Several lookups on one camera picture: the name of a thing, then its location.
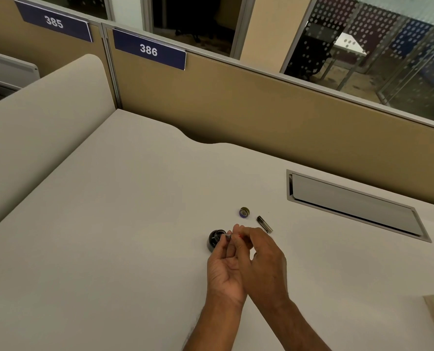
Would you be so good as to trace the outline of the person's left hand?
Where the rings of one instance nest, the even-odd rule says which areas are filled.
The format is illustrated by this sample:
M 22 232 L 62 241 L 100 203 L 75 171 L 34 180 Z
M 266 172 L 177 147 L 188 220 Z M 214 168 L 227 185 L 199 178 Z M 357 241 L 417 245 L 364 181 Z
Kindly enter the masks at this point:
M 211 254 L 207 262 L 208 295 L 222 298 L 231 302 L 237 309 L 242 310 L 247 298 L 239 270 L 211 269 Z

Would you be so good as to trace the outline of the person's right hand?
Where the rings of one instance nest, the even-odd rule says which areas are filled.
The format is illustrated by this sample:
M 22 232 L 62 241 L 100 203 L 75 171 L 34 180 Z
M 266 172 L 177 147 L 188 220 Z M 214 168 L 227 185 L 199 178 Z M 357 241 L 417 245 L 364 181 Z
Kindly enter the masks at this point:
M 259 260 L 251 249 L 249 255 L 238 255 L 239 268 L 246 293 L 274 294 L 285 291 L 288 295 L 287 261 L 276 244 L 276 260 Z

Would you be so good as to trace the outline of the person's left forearm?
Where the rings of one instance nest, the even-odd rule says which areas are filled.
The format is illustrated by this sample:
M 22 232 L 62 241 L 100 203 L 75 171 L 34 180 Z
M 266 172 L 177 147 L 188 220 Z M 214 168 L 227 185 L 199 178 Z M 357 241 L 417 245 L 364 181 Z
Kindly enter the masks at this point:
M 182 351 L 232 351 L 242 311 L 242 303 L 220 292 L 208 292 Z

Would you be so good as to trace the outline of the person's right forearm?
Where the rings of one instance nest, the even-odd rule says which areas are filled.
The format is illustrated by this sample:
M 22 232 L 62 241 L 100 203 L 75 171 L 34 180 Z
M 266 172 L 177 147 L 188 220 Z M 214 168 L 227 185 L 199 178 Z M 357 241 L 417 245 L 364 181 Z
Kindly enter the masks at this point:
M 332 351 L 285 291 L 274 294 L 253 292 L 249 296 L 284 351 Z

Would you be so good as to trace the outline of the black ink bottle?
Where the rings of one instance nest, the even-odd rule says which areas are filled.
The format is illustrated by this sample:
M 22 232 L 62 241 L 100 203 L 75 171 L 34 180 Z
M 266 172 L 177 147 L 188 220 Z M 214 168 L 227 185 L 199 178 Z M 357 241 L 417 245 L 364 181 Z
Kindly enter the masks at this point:
M 208 250 L 212 253 L 216 247 L 216 245 L 218 244 L 218 242 L 220 241 L 220 236 L 224 235 L 226 236 L 226 231 L 225 230 L 213 230 L 210 235 L 208 236 L 207 239 L 207 248 Z

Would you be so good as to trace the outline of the black silver pen cap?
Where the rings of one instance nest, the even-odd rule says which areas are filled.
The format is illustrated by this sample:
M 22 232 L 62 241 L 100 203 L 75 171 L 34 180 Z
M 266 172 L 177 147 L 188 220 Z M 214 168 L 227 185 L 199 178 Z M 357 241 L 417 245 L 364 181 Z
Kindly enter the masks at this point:
M 273 229 L 269 226 L 269 224 L 267 224 L 267 222 L 261 216 L 257 216 L 256 221 L 267 234 L 272 234 Z

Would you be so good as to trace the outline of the tan desk partition panel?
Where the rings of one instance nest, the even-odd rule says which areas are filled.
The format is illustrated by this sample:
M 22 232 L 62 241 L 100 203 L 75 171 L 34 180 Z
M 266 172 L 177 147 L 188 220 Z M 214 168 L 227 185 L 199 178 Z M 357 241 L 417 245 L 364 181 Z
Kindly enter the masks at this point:
M 95 55 L 103 63 L 114 105 L 119 107 L 101 21 L 87 19 L 92 36 L 92 42 L 89 42 L 25 22 L 15 1 L 0 0 L 0 54 L 35 64 L 41 77 L 86 54 Z M 21 1 L 51 10 L 41 1 Z
M 232 58 L 103 23 L 122 109 L 434 204 L 434 122 Z M 185 70 L 115 48 L 113 29 L 186 51 Z

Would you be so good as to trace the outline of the black office chair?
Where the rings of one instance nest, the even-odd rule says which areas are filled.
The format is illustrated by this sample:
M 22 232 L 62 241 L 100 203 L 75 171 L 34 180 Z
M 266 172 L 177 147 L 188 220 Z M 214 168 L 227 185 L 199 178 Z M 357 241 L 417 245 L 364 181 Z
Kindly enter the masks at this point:
M 310 81 L 331 58 L 339 28 L 331 23 L 308 22 L 289 60 L 285 75 Z

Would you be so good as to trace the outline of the blue number sign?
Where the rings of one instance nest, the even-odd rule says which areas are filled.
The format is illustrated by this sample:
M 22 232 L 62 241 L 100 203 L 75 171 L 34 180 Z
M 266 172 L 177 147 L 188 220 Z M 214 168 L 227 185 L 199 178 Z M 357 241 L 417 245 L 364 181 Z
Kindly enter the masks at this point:
M 88 22 L 50 11 L 39 6 L 15 0 L 15 5 L 24 22 L 68 35 L 87 42 L 93 42 Z
M 115 48 L 175 69 L 185 70 L 186 51 L 138 35 L 113 29 Z

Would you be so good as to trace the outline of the white table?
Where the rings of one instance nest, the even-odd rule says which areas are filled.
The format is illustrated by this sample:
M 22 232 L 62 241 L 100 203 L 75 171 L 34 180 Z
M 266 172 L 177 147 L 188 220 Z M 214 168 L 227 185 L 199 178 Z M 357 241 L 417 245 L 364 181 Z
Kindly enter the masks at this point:
M 349 71 L 336 88 L 336 90 L 340 92 L 353 73 L 356 72 L 357 68 L 360 66 L 363 59 L 366 58 L 368 53 L 352 35 L 349 35 L 345 32 L 342 32 L 337 37 L 336 41 L 333 42 L 333 49 L 352 53 L 356 56 L 355 64 L 350 67 Z

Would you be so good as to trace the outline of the beige curved side divider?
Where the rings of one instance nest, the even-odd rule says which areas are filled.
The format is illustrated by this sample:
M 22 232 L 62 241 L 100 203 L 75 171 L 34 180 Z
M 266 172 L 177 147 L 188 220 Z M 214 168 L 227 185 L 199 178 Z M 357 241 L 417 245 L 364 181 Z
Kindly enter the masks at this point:
M 0 101 L 0 222 L 115 110 L 93 54 Z

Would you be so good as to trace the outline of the grey laptop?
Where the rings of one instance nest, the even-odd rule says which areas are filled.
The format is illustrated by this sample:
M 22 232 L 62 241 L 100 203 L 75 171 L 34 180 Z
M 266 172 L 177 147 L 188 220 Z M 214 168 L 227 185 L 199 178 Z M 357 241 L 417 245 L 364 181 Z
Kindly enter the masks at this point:
M 35 64 L 0 54 L 0 101 L 39 79 Z

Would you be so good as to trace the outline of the dotted glass wall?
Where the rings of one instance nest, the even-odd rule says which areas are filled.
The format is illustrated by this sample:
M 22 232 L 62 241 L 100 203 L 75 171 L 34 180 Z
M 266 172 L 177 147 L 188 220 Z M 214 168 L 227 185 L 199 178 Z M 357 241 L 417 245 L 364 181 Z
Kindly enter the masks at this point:
M 308 22 L 335 25 L 368 53 L 340 92 L 434 122 L 434 0 L 310 0 L 281 73 Z M 355 62 L 332 48 L 308 82 L 336 90 Z

